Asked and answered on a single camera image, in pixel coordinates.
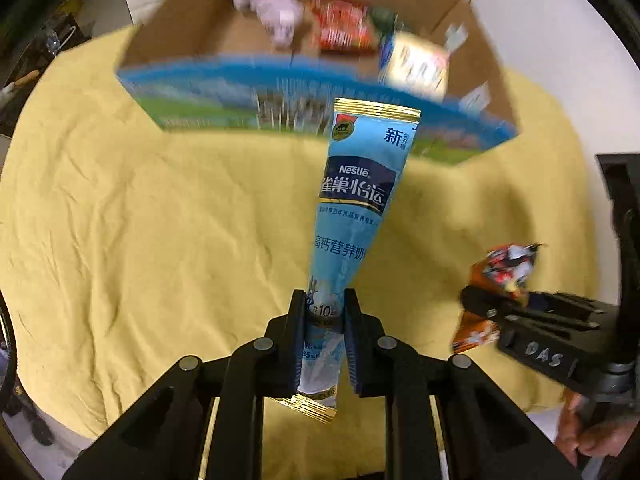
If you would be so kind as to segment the person's right hand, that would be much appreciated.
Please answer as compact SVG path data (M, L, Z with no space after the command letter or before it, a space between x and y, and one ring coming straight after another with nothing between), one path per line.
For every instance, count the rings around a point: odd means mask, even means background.
M638 415L630 415L584 428L578 416L582 396L565 389L563 399L554 444L574 466L577 465L578 453L589 457L616 457L622 452L639 422Z

